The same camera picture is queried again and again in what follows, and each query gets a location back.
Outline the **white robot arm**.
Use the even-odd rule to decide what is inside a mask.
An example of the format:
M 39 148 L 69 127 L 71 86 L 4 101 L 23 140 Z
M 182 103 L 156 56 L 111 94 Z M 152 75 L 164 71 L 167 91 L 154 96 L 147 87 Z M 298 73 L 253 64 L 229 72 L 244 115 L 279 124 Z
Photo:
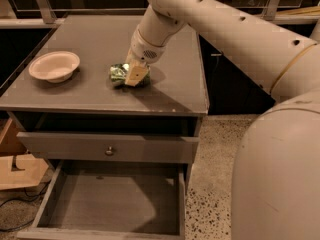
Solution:
M 232 176 L 232 240 L 320 240 L 320 45 L 216 0 L 147 0 L 127 60 L 159 60 L 189 25 L 277 104 L 248 128 Z

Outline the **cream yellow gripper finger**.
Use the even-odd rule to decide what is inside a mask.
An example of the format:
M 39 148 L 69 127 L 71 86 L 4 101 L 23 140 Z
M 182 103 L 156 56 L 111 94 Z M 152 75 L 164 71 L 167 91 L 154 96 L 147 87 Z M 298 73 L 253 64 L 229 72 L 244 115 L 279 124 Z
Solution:
M 128 86 L 138 85 L 148 74 L 149 69 L 145 62 L 132 60 L 129 63 L 129 70 L 126 75 L 125 84 Z

